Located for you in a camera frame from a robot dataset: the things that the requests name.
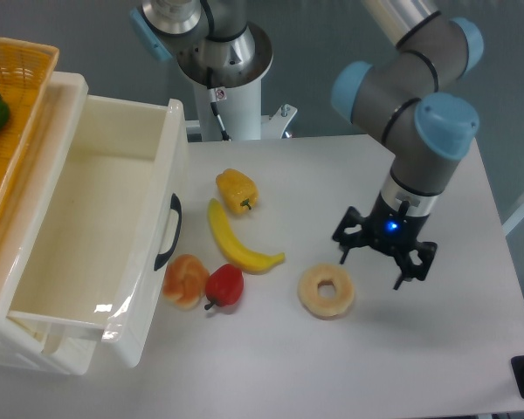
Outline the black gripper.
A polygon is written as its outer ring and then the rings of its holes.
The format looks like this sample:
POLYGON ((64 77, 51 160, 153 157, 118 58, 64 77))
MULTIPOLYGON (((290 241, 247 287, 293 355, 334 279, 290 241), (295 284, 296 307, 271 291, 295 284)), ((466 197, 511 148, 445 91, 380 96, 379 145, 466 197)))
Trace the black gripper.
POLYGON ((339 264, 344 264, 352 249, 366 246, 393 257, 400 269, 393 289, 413 279, 425 281, 436 256, 438 245, 419 242, 418 235, 428 216, 410 216, 392 209, 381 195, 367 217, 349 206, 336 227, 332 240, 341 251, 339 264))

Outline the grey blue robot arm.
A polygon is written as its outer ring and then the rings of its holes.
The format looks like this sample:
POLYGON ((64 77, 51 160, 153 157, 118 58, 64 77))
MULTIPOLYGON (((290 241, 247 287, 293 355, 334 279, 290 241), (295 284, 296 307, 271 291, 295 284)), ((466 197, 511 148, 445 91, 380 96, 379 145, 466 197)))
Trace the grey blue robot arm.
MULTIPOLYGON (((333 239, 343 253, 369 247, 394 259, 399 281, 424 280, 436 255, 418 234, 479 129, 475 109, 445 91, 477 65, 478 27, 446 19, 432 1, 368 1, 396 47, 383 68, 348 65, 331 90, 334 110, 393 155, 373 209, 349 208, 333 239)), ((260 83, 272 64, 266 33, 242 1, 143 1, 130 11, 156 59, 175 59, 193 84, 204 141, 259 140, 276 121, 261 113, 260 83)))

